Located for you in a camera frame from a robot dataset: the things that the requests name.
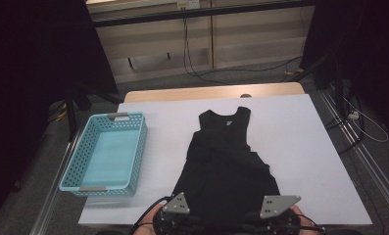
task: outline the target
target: white tabletop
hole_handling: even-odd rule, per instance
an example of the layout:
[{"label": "white tabletop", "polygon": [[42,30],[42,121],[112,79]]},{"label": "white tabletop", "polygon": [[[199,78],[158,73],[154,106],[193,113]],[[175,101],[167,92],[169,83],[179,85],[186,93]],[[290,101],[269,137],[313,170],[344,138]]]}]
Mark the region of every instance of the white tabletop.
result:
[{"label": "white tabletop", "polygon": [[133,224],[172,192],[198,115],[232,115],[239,106],[252,111],[248,144],[270,165],[281,195],[300,195],[298,206],[319,224],[371,224],[308,95],[121,104],[119,112],[144,112],[148,126],[136,195],[88,198],[79,224]]}]

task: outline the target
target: black sleeveless dress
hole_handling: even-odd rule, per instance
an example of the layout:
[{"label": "black sleeveless dress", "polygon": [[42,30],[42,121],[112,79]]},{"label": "black sleeveless dress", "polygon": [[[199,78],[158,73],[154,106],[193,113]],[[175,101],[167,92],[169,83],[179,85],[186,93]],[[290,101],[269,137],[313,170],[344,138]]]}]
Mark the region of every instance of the black sleeveless dress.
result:
[{"label": "black sleeveless dress", "polygon": [[186,163],[173,194],[184,192],[190,215],[205,233],[241,231],[248,212],[259,212],[265,195],[279,195],[274,177],[246,142],[251,111],[239,107],[232,116],[202,113]]}]

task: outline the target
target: metal frame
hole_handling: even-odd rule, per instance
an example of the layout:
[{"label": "metal frame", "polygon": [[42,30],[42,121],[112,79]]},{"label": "metal frame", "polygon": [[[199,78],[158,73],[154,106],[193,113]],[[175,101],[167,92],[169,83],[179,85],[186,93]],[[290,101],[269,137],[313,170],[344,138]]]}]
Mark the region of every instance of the metal frame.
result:
[{"label": "metal frame", "polygon": [[[83,117],[83,119],[88,119],[89,117],[90,117],[90,114],[86,113],[85,117]],[[77,141],[84,130],[85,124],[86,124],[86,121],[82,120],[81,125],[78,129],[78,133],[69,142],[69,144],[66,148],[66,152],[63,155],[62,162],[60,163],[60,166],[57,170],[56,176],[54,177],[54,180],[50,186],[50,190],[48,191],[47,197],[45,198],[44,204],[41,207],[41,210],[39,211],[38,217],[35,220],[34,225],[32,226],[32,229],[31,229],[29,235],[45,234],[45,231],[47,230],[48,223],[50,222],[51,215],[53,213],[54,208],[57,205],[57,201],[58,201],[60,193],[61,193],[61,191],[59,190],[60,180],[63,177],[63,173],[66,170],[66,167],[70,161],[70,158],[72,157],[73,150],[74,150],[75,146],[77,145]]]},{"label": "metal frame", "polygon": [[248,4],[240,6],[229,6],[229,7],[213,7],[203,9],[193,9],[185,11],[166,12],[158,14],[149,14],[136,17],[122,17],[122,18],[109,18],[95,20],[93,25],[96,27],[115,26],[123,24],[140,24],[149,22],[161,22],[177,19],[188,19],[188,18],[199,18],[209,17],[236,13],[247,13],[247,12],[260,12],[268,10],[278,10],[287,8],[298,8],[308,7],[315,5],[320,0],[284,0],[276,2],[267,2],[259,4]]},{"label": "metal frame", "polygon": [[[331,114],[334,117],[337,117],[337,122],[341,122],[342,118],[340,118],[338,112],[334,109],[336,105],[331,95],[324,94],[321,92],[320,96],[325,106],[331,112]],[[350,142],[350,144],[355,143],[359,138],[356,130],[347,121],[344,121],[342,124],[340,124],[340,128],[344,136]],[[374,160],[373,156],[371,155],[371,153],[368,151],[368,149],[365,147],[363,143],[359,143],[357,146],[353,148],[353,150],[356,152],[360,161],[365,166],[365,169],[368,171],[374,183],[376,184],[381,194],[384,196],[387,203],[389,204],[389,179],[384,174],[383,170]]]}]

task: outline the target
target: cable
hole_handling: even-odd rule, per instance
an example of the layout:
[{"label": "cable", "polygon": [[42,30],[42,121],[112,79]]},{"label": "cable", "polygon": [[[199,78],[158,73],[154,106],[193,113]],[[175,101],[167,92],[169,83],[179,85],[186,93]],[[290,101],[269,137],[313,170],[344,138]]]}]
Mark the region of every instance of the cable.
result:
[{"label": "cable", "polygon": [[309,217],[307,217],[307,216],[305,216],[305,215],[303,215],[303,214],[296,213],[295,215],[296,215],[296,216],[300,216],[300,217],[304,217],[304,218],[306,218],[307,220],[309,220],[311,223],[313,223],[314,226],[318,226],[312,219],[310,219]]},{"label": "cable", "polygon": [[[357,104],[358,104],[358,106],[359,106],[359,109],[361,110],[361,109],[362,109],[362,104],[361,104],[361,102],[360,102],[360,99],[359,99],[358,96],[355,96],[355,97],[356,97],[356,100],[357,100]],[[365,130],[365,120],[364,120],[363,116],[361,116],[361,117],[359,118],[359,122],[360,122],[360,127],[361,127],[361,129],[362,129],[362,130]],[[346,149],[344,149],[344,150],[338,152],[338,155],[342,155],[342,154],[348,152],[349,150],[353,149],[354,147],[356,147],[358,144],[360,144],[360,142],[362,142],[362,140],[363,140],[364,137],[365,137],[365,134],[364,134],[363,132],[360,132],[359,137],[356,139],[356,141],[355,141],[352,145],[350,145],[349,147],[347,147]]]},{"label": "cable", "polygon": [[[278,68],[281,68],[283,66],[287,66],[288,64],[290,64],[291,62],[295,61],[295,60],[298,60],[298,59],[301,59],[302,57],[299,56],[299,57],[295,57],[293,59],[290,59],[289,61],[285,62],[285,63],[282,63],[278,66],[275,66],[275,67],[272,67],[272,68],[267,68],[267,69],[261,69],[261,70],[245,70],[245,69],[224,69],[224,70],[210,70],[210,71],[206,71],[206,72],[203,72],[203,73],[198,73],[196,72],[194,69],[193,69],[193,66],[192,66],[192,63],[191,63],[191,56],[190,56],[190,48],[189,48],[189,43],[188,43],[188,24],[187,24],[187,20],[186,19],[183,19],[183,22],[184,22],[184,68],[185,68],[185,71],[191,75],[191,76],[195,76],[195,77],[198,77],[202,80],[205,80],[205,81],[210,81],[210,82],[216,82],[216,83],[220,83],[220,84],[224,84],[224,85],[230,85],[229,83],[226,83],[226,82],[221,82],[221,81],[217,81],[217,80],[211,80],[211,79],[205,79],[204,75],[207,75],[207,74],[210,74],[210,73],[215,73],[215,72],[221,72],[221,71],[250,71],[250,72],[259,72],[259,71],[272,71],[272,70],[275,70],[275,69],[278,69]],[[186,66],[186,57],[188,56],[188,61],[189,61],[189,64],[190,64],[190,67],[192,69],[192,72],[190,72]]]},{"label": "cable", "polygon": [[335,127],[339,126],[340,124],[343,124],[345,121],[347,121],[347,119],[346,119],[346,118],[343,118],[342,120],[338,121],[338,122],[335,123],[334,125],[326,126],[325,129],[326,129],[326,130],[329,130],[329,129],[335,128]]},{"label": "cable", "polygon": [[344,100],[357,112],[359,112],[359,114],[361,114],[363,117],[367,118],[369,121],[373,122],[381,131],[383,131],[383,133],[386,135],[386,139],[384,140],[379,140],[379,139],[375,139],[373,138],[372,136],[368,135],[367,133],[365,133],[364,130],[362,130],[357,124],[356,122],[353,120],[353,123],[354,125],[356,126],[356,128],[361,131],[365,136],[367,136],[368,138],[374,140],[374,141],[377,141],[377,142],[380,142],[380,143],[384,143],[386,141],[389,140],[389,135],[387,134],[387,132],[379,125],[377,124],[374,120],[372,120],[370,117],[368,117],[367,115],[363,114],[363,112],[361,112],[360,110],[356,109],[356,107],[354,107],[347,99],[344,98]]},{"label": "cable", "polygon": [[272,226],[271,228],[292,228],[296,230],[310,230],[310,231],[316,231],[320,232],[322,234],[325,234],[325,228],[323,227],[310,227],[310,226],[295,226],[295,225],[276,225]]},{"label": "cable", "polygon": [[130,228],[129,230],[129,235],[133,235],[133,233],[135,233],[136,229],[138,229],[139,226],[145,224],[145,223],[141,223],[139,224],[142,219],[146,216],[146,214],[148,214],[148,212],[151,211],[151,209],[153,209],[158,203],[160,203],[161,201],[168,201],[170,200],[172,197],[164,197],[164,198],[161,198],[159,200],[157,200],[154,204],[151,205],[151,207],[149,207],[139,218],[138,220],[133,224],[133,226]]},{"label": "cable", "polygon": [[323,125],[325,127],[327,127],[328,125],[330,125],[332,122],[334,122],[335,120],[337,120],[336,118],[333,118],[332,120],[328,121],[327,123],[324,123]]},{"label": "cable", "polygon": [[[202,77],[203,74],[200,75],[200,74],[198,74],[194,70],[193,65],[191,63],[190,46],[189,46],[189,43],[188,43],[188,24],[187,24],[187,19],[184,18],[183,22],[184,22],[184,68],[185,68],[185,71],[187,71],[187,73],[189,75],[198,77],[198,78],[200,78],[200,79],[202,79],[204,81],[215,82],[215,83],[219,83],[219,84],[223,84],[223,85],[230,85],[230,84],[228,84],[226,82],[222,82],[222,81],[205,79],[205,78]],[[187,54],[188,54],[188,61],[190,63],[190,67],[191,67],[192,71],[194,72],[194,74],[189,72],[188,69],[187,69],[187,66],[186,66],[186,63],[185,63],[185,60],[186,60],[185,52],[187,52]]]},{"label": "cable", "polygon": [[138,224],[138,227],[140,227],[140,226],[143,226],[143,225],[148,225],[148,224],[150,224],[150,225],[154,225],[154,224],[159,224],[158,222],[146,222],[146,223],[139,223]]},{"label": "cable", "polygon": [[[299,58],[302,58],[303,57],[303,54],[304,54],[304,45],[305,45],[305,36],[306,36],[306,31],[305,31],[305,23],[304,23],[304,19],[302,18],[302,10],[303,10],[304,7],[301,7],[301,9],[299,10],[299,17],[301,19],[301,25],[302,25],[302,44],[301,44],[301,51],[299,53],[300,57]],[[293,72],[289,72],[288,71],[288,63],[285,64],[285,76],[278,82],[283,82],[285,81],[285,79],[288,77],[288,75],[290,74],[295,74],[295,72],[302,72],[302,69],[301,68],[297,68],[295,71]]]}]

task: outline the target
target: blue plastic basket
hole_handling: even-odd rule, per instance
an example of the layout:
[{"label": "blue plastic basket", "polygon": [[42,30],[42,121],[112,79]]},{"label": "blue plastic basket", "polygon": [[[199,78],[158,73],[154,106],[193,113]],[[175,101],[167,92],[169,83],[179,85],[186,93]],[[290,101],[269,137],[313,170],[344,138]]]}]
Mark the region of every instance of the blue plastic basket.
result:
[{"label": "blue plastic basket", "polygon": [[147,127],[142,113],[90,117],[59,188],[76,196],[133,196]]}]

